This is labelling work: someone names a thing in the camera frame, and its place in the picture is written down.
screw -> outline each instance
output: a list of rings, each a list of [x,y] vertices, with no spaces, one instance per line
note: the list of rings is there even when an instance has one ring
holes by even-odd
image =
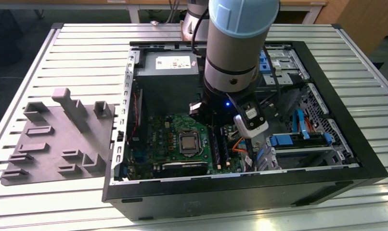
[[[230,80],[230,83],[232,84],[232,85],[235,85],[236,83],[238,83],[238,79],[236,78],[232,78],[231,80]]]

desk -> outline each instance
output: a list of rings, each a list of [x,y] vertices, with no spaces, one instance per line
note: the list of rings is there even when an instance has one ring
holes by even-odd
[[[56,106],[55,87],[83,104],[120,104],[130,41],[180,40],[180,25],[66,24],[52,29],[0,122],[0,175],[23,131],[27,102]],[[268,40],[300,40],[320,64],[388,168],[388,82],[343,30],[330,25],[274,25]],[[0,228],[19,231],[123,227],[144,230],[300,231],[388,229],[388,178],[319,205],[132,223],[102,203],[104,179],[0,184]]]
[[[314,24],[328,0],[282,0],[282,11],[307,12],[303,24]],[[128,10],[131,23],[140,23],[139,10],[170,10],[168,0],[0,0],[0,9]],[[187,9],[182,1],[180,10]]]

sticker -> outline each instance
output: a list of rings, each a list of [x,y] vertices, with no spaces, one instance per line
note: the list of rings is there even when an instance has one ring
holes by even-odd
[[[252,119],[254,117],[256,117],[258,116],[258,110],[256,110],[256,108],[254,107],[250,110],[247,110],[246,111],[246,115],[247,115],[248,119]]]
[[[252,166],[252,159],[248,156],[246,156],[246,162],[250,166]]]
[[[326,5],[324,2],[311,2],[310,4],[311,4],[311,5]]]
[[[126,3],[126,0],[107,0],[108,3]]]
[[[156,69],[190,69],[190,56],[160,56],[156,58]]]

wooden table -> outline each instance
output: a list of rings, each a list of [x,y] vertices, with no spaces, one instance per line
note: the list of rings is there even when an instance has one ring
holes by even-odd
[[[282,11],[307,12],[303,24],[314,24],[328,0],[282,0]],[[140,23],[139,10],[168,10],[168,0],[0,0],[0,9],[119,10],[130,12],[131,23]],[[180,10],[187,9],[182,0]]]

power supply label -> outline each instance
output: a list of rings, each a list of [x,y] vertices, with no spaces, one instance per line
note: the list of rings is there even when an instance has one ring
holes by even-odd
[[[156,58],[156,69],[190,69],[191,60],[190,56],[159,56]]]

